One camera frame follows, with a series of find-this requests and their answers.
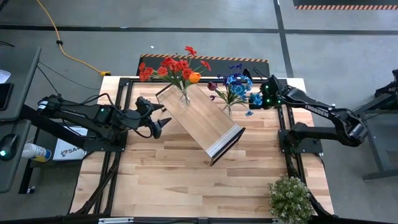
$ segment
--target wooden table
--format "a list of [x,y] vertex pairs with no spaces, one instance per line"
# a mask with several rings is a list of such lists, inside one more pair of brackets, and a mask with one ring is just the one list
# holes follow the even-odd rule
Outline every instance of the wooden table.
[[[104,77],[101,87],[101,93],[109,93],[113,101],[119,78]],[[305,90],[301,78],[288,78],[287,82]],[[206,84],[198,85],[206,94],[213,94]],[[135,109],[138,96],[157,102],[155,94],[164,86],[163,83],[135,83],[131,109]],[[258,87],[255,84],[253,91],[258,91]],[[100,98],[98,103],[109,104],[106,98]],[[215,103],[224,106],[220,99]],[[206,152],[174,119],[163,128],[160,139],[143,139],[130,131],[119,166],[111,215],[272,218],[268,198],[264,197],[266,187],[287,173],[284,155],[279,152],[277,111],[256,110],[250,117],[246,117],[245,112],[242,106],[233,107],[233,120],[246,131],[213,167],[209,167]],[[293,112],[296,122],[313,126],[310,112],[302,109]],[[152,119],[167,117],[171,117],[169,112],[160,110],[152,115]],[[139,131],[149,134],[146,128]],[[103,157],[103,152],[94,152],[83,161],[71,212],[81,208],[97,187]],[[322,163],[312,154],[302,154],[302,159],[310,190],[324,208],[333,213]]]

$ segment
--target concrete floor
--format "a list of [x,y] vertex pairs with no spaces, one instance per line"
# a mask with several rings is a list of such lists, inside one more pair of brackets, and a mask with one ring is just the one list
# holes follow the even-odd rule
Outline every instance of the concrete floor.
[[[296,11],[291,0],[280,2],[286,29],[398,30],[396,11]],[[194,27],[277,29],[273,0],[42,0],[60,26]],[[49,25],[35,0],[12,0],[0,12],[0,24]],[[228,32],[61,32],[65,50],[73,56],[110,70],[133,75],[140,54],[183,52],[194,46],[201,55],[266,58],[271,72],[286,77],[278,33]],[[69,78],[99,88],[101,77],[65,58],[53,31],[0,30],[0,39],[18,47],[39,45],[40,60]],[[338,107],[355,108],[369,101],[376,88],[392,81],[398,67],[398,35],[295,35],[286,37],[294,77],[304,78],[310,96]],[[82,101],[98,90],[76,86],[45,69],[65,98]],[[27,104],[35,106],[53,93],[37,73]],[[317,126],[331,123],[313,116]],[[398,177],[364,183],[362,175],[376,171],[368,143],[357,148],[322,141],[326,176],[335,213],[341,217],[396,222]],[[21,162],[16,183],[21,179]],[[17,184],[0,195],[0,220],[64,215],[79,167],[36,171],[33,195],[17,195]]]

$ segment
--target flower vase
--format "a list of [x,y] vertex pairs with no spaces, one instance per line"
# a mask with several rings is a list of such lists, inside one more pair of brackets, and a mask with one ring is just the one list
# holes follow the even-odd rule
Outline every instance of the flower vase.
[[187,89],[185,88],[185,89],[181,90],[180,88],[178,88],[176,86],[175,86],[175,88],[177,88],[178,92],[180,93],[180,100],[178,103],[181,106],[188,106],[191,103],[191,101],[189,100]]
[[227,104],[227,105],[225,105],[225,107],[224,107],[224,112],[225,112],[229,117],[232,117],[232,108],[231,108],[231,106],[232,106],[232,105]]

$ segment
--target flower bouquet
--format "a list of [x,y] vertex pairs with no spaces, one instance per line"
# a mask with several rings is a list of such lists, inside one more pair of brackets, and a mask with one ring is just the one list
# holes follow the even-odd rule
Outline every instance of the flower bouquet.
[[299,178],[283,175],[268,188],[271,215],[288,224],[305,224],[311,219],[310,191]]
[[139,65],[139,79],[142,82],[153,77],[173,84],[181,93],[180,105],[182,106],[190,104],[189,97],[187,96],[188,86],[199,82],[201,72],[205,70],[211,71],[209,63],[202,60],[199,67],[195,69],[190,68],[191,61],[197,52],[190,46],[186,46],[185,50],[187,51],[187,60],[180,59],[178,55],[171,55],[160,63],[160,67],[157,70],[147,67],[144,62]]
[[[230,75],[217,77],[223,81],[223,85],[225,86],[226,91],[222,91],[218,88],[217,83],[209,82],[207,87],[211,91],[215,91],[218,96],[211,95],[211,100],[214,100],[216,97],[220,97],[226,103],[224,107],[224,112],[228,114],[228,116],[232,115],[232,105],[239,104],[244,106],[248,112],[246,116],[253,115],[253,112],[247,108],[245,104],[248,103],[248,91],[251,91],[253,86],[252,80],[244,76],[240,73],[242,69],[242,64],[237,64],[228,67],[231,70]],[[262,97],[259,94],[250,94],[250,98],[253,100],[253,103],[256,105],[262,105]]]

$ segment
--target black robotic arm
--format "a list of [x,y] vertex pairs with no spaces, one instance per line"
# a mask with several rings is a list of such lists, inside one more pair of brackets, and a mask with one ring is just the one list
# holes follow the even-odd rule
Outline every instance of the black robotic arm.
[[263,105],[250,105],[252,109],[266,109],[270,106],[277,106],[277,102],[280,102],[293,108],[311,111],[329,119],[335,125],[334,128],[320,128],[308,127],[300,122],[296,123],[287,135],[288,142],[294,146],[297,146],[305,138],[317,138],[337,140],[345,146],[356,147],[362,144],[368,134],[365,125],[351,110],[335,108],[335,105],[314,100],[296,87],[282,85],[273,75],[261,85],[261,92]]
[[156,139],[160,138],[162,127],[171,118],[157,120],[153,122],[150,118],[153,111],[163,108],[163,105],[152,104],[150,101],[139,97],[136,101],[136,110],[121,110],[113,105],[108,94],[110,105],[86,105],[86,102],[75,103],[64,100],[60,95],[51,95],[43,98],[39,102],[38,112],[42,116],[54,119],[63,119],[73,124],[79,125],[91,131],[94,136],[81,137],[83,145],[78,147],[85,148],[93,142],[100,142],[105,145],[118,146],[128,130],[137,131],[140,127],[148,127],[150,136],[140,136]]

